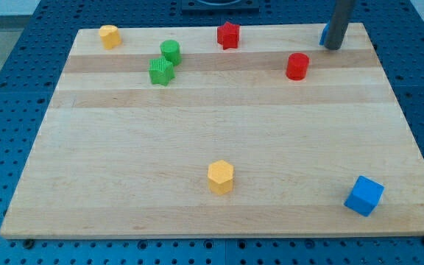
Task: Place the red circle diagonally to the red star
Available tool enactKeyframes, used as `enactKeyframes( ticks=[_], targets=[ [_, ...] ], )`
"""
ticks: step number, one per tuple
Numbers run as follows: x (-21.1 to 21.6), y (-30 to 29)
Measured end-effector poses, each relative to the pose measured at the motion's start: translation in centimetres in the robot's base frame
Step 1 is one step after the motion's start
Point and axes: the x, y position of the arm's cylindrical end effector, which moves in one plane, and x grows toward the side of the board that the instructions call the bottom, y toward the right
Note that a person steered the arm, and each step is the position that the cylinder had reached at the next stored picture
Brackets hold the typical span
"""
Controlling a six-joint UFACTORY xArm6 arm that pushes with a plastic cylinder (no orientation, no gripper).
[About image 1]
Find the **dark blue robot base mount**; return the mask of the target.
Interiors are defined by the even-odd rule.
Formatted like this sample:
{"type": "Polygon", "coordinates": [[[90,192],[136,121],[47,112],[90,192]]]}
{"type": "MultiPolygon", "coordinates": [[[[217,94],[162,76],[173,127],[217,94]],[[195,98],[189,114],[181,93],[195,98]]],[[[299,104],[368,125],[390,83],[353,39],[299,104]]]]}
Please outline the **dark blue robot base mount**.
{"type": "Polygon", "coordinates": [[[183,12],[196,11],[256,11],[260,0],[180,0],[183,12]]]}

